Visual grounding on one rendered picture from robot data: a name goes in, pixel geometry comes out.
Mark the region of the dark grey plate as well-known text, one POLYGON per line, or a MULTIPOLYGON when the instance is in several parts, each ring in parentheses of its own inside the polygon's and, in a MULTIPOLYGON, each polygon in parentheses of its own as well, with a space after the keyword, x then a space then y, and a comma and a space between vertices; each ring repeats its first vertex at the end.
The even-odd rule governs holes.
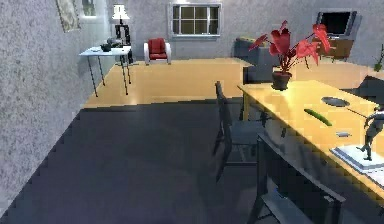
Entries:
POLYGON ((327 105, 335 106, 335 107, 346 107, 350 105, 348 101, 344 99, 336 98, 336 97, 326 96, 322 98, 322 101, 327 105))

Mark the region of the grey statue on white base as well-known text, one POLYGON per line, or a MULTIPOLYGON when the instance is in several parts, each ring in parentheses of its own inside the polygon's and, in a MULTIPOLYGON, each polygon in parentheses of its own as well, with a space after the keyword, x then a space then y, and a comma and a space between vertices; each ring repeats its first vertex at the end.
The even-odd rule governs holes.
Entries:
POLYGON ((377 106, 374 112, 365 118, 364 143, 345 145, 331 149, 331 152, 360 173, 369 173, 384 169, 384 157, 372 152, 374 138, 384 130, 384 107, 377 106))

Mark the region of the small framed wall picture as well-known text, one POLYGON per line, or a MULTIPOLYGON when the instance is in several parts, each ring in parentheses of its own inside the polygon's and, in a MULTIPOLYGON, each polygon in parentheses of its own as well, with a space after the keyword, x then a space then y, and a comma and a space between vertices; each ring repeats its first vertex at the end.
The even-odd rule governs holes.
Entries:
POLYGON ((82 0, 83 13, 85 16, 95 16, 94 0, 82 0))

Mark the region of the dark grey dining chair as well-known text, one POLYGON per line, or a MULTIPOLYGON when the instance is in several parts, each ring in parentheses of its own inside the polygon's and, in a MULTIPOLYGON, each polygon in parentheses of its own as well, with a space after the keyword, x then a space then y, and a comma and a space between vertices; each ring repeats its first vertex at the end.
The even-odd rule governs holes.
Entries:
POLYGON ((224 144, 224 152, 215 177, 216 181, 219 181, 224 169, 228 166, 247 167, 256 165, 256 162, 246 160, 241 146, 249 147, 251 149, 251 155, 254 156, 258 148, 258 134, 261 133, 264 128, 259 121, 233 121, 228 99, 225 97, 219 81, 215 83, 215 91, 219 110, 219 131, 216 136, 212 155, 217 153, 221 143, 224 144), (241 158, 240 161, 231 162, 229 160, 233 147, 238 148, 241 158))
POLYGON ((279 224, 342 224, 345 198, 297 167, 258 135, 257 196, 246 224, 273 216, 279 224))
POLYGON ((356 88, 346 89, 346 92, 384 105, 384 80, 367 75, 356 88))

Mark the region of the white framed window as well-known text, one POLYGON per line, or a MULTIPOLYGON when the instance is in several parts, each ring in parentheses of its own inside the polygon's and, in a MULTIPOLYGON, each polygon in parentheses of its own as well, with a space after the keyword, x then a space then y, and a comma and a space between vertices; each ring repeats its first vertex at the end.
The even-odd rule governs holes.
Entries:
POLYGON ((172 38, 220 37, 221 3, 171 2, 168 12, 172 38))

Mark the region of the black television set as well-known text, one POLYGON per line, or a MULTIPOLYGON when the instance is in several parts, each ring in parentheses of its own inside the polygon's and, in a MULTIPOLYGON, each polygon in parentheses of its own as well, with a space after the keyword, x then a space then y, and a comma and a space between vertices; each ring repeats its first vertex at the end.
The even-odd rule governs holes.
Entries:
POLYGON ((356 11, 319 12, 316 23, 325 25, 329 36, 349 36, 356 15, 356 11))

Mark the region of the white shade floor lamp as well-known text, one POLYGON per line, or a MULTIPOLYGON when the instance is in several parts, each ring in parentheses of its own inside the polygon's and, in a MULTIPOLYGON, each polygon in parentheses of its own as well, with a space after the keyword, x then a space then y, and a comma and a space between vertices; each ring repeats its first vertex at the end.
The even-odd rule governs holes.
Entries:
POLYGON ((115 4, 113 6, 112 18, 119 21, 119 23, 115 25, 116 37, 122 41, 123 46, 130 46, 130 29, 129 26, 124 23, 124 20, 129 20, 129 16, 123 4, 115 4))

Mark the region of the yellow wooden dining table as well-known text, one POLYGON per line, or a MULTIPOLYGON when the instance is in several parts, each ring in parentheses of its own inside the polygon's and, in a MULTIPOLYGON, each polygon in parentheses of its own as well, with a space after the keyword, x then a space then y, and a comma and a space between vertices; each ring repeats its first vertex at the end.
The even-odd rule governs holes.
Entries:
POLYGON ((240 84, 238 88, 243 92, 245 103, 251 99, 255 100, 263 111, 298 135, 299 140, 314 154, 322 157, 355 187, 384 206, 384 189, 331 152, 331 149, 338 146, 360 145, 364 142, 363 125, 365 118, 376 106, 374 102, 316 80, 292 81, 285 91, 274 90, 269 83, 240 84), (322 101, 326 96, 344 99, 350 105, 346 107, 327 105, 322 101), (332 123, 332 126, 326 126, 307 114, 304 112, 305 108, 320 113, 332 123), (348 132, 351 136, 338 137, 336 132, 348 132))

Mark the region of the red leaf house plant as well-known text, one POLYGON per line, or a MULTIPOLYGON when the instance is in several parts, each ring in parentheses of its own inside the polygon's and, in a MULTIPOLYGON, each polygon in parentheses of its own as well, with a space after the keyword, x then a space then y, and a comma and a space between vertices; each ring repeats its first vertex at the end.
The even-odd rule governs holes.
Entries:
POLYGON ((328 53, 331 48, 327 27, 324 24, 314 24, 312 33, 294 46, 291 45, 291 33, 287 24, 288 22, 284 20, 279 29, 272 30, 270 34, 261 35, 248 47, 248 50, 252 51, 264 43, 269 44, 270 55, 277 56, 280 65, 280 69, 272 73, 272 87, 280 91, 288 88, 288 81, 292 77, 290 69, 297 65, 300 59, 303 59, 306 67, 309 67, 307 58, 311 56, 318 65, 318 49, 322 47, 328 53))

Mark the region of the grey sofa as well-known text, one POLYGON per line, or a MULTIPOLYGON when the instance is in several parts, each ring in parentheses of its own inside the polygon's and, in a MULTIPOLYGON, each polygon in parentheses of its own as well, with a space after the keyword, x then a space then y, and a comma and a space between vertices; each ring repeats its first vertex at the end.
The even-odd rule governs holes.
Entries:
POLYGON ((253 65, 272 65, 278 66, 279 61, 277 56, 272 56, 269 53, 268 47, 258 47, 253 50, 249 50, 249 47, 253 44, 252 40, 238 37, 234 42, 233 56, 240 58, 253 65))

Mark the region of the brown television stand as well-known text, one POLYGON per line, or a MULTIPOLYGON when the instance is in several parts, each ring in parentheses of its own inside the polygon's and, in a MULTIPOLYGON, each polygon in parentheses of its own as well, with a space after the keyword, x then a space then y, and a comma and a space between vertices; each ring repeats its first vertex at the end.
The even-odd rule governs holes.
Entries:
POLYGON ((317 52, 321 57, 328 57, 332 60, 346 61, 350 56, 350 51, 353 46, 353 40, 348 39, 329 39, 330 50, 326 52, 322 44, 319 45, 317 52))

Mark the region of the green house plant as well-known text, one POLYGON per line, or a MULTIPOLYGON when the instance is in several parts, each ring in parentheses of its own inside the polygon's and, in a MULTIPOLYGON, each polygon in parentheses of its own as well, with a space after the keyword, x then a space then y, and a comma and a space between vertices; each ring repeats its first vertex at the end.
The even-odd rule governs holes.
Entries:
POLYGON ((384 44, 381 45, 380 55, 377 62, 374 64, 374 71, 379 72, 382 69, 382 62, 384 61, 384 44))

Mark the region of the white side table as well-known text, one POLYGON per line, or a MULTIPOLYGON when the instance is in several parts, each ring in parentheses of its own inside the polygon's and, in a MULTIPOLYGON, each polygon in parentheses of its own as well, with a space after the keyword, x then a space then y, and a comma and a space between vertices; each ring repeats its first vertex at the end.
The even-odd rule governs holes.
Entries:
MULTIPOLYGON (((100 60, 101 57, 119 57, 120 65, 122 69, 125 94, 128 94, 128 85, 131 83, 131 76, 129 71, 129 64, 123 62, 123 57, 127 56, 130 52, 131 52, 130 46, 123 46, 122 48, 111 48, 108 52, 103 51, 101 47, 91 47, 83 51, 82 53, 80 53, 80 56, 87 58, 88 67, 91 75, 93 74, 92 65, 90 62, 91 57, 96 57, 98 60, 98 63, 101 63, 101 60, 100 60)), ((91 79, 92 79, 95 96, 98 96, 93 75, 91 76, 91 79)))

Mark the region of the green cucumber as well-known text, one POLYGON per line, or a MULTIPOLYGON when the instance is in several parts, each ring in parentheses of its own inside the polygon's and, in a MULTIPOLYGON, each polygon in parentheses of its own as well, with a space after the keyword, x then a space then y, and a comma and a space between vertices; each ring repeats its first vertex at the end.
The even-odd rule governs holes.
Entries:
POLYGON ((318 113, 318 112, 316 112, 316 111, 314 111, 312 109, 308 109, 308 108, 305 108, 304 112, 306 112, 307 114, 309 114, 312 117, 316 118, 317 120, 321 121, 326 126, 332 126, 332 123, 326 117, 321 115, 320 113, 318 113))

